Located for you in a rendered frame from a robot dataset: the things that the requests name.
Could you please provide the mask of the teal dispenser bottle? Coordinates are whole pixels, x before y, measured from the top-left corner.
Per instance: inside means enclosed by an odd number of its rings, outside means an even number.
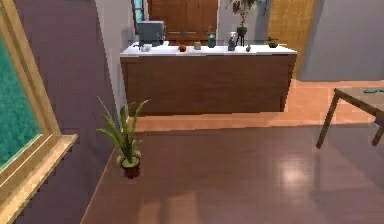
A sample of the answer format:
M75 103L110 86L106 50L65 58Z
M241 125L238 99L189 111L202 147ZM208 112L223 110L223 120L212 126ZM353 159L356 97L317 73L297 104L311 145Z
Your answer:
M216 46L216 35L212 31L212 27L208 28L208 42L207 42L207 46L209 48L214 48Z

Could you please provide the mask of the tall house plant black stand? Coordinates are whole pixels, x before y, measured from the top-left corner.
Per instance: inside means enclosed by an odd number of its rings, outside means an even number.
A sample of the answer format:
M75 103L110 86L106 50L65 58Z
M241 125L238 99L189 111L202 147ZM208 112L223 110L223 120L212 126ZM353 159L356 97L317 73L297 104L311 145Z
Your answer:
M257 9L262 0L228 0L226 7L231 7L232 12L240 17L240 23L236 28L236 44L244 46L247 27L245 25L248 14Z

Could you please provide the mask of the grey coffee machine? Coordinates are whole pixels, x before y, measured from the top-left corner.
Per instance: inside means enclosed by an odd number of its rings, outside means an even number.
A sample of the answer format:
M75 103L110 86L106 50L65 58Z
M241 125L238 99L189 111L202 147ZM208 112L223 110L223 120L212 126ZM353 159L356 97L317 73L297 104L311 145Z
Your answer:
M142 21L137 24L137 28L140 46L151 44L153 47L157 47L164 43L164 21Z

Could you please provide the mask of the green house plant red pot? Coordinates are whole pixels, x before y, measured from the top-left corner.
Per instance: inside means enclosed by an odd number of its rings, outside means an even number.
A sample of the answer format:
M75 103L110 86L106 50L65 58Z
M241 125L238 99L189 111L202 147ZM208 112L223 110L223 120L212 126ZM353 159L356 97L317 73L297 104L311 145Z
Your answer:
M142 101L138 105L130 123L127 120L129 119L129 108L132 104L125 104L120 107L120 120L116 123L104 102L101 99L99 99L99 102L104 109L106 127L98 128L97 131L113 142L118 153L116 163L124 171L124 176L128 179L135 179L140 176L141 152L139 146L143 142L143 140L138 140L135 137L136 125L140 112L144 105L149 102L149 99Z

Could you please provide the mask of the yellow wooden door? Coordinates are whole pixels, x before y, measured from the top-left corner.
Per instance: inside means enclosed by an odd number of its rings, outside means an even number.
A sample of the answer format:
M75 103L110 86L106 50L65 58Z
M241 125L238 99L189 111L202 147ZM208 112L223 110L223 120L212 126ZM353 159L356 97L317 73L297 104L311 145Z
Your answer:
M293 77L301 76L318 0L270 0L267 34L298 52Z

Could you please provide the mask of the brown white-topped kitchen counter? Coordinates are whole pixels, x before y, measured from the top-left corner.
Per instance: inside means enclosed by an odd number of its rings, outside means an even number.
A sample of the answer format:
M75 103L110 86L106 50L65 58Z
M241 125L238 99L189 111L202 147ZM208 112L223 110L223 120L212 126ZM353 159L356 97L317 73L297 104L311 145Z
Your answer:
M131 45L120 54L129 103L149 99L145 116L282 112L297 52L283 46Z

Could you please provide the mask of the wooden framed window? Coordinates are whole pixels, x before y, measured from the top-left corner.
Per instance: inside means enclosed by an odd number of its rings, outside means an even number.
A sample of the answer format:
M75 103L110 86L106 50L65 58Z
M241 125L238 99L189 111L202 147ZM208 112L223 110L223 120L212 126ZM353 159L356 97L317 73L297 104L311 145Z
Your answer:
M74 144L59 129L14 0L0 0L0 224L12 224Z

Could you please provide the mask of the dark wooden glass-topped table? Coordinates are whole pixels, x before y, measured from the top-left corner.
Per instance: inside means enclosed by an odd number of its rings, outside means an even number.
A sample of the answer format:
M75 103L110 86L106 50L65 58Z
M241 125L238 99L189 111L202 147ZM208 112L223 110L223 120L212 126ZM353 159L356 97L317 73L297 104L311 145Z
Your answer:
M337 108L340 99L355 106L356 108L375 117L376 123L379 128L372 140L372 145L377 146L382 136L384 135L384 94L365 94L363 89L384 89L379 87L345 87L335 88L334 95L330 103L326 118L324 120L322 129L320 131L316 147L320 149L323 145L324 139L327 135L328 128L333 118L334 112Z

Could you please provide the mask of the teal narrow window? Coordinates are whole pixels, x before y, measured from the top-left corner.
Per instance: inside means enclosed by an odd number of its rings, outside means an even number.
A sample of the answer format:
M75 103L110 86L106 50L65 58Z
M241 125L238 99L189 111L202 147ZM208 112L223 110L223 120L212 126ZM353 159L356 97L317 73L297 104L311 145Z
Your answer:
M135 33L138 33L138 24L144 20L143 0L131 0Z

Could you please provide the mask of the brown wooden cabinet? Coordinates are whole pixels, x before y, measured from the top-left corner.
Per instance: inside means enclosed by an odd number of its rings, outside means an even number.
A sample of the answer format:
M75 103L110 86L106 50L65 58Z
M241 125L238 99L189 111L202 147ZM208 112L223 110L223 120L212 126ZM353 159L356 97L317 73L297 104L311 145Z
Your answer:
M165 22L165 37L173 43L207 42L216 33L218 0L148 0L149 19Z

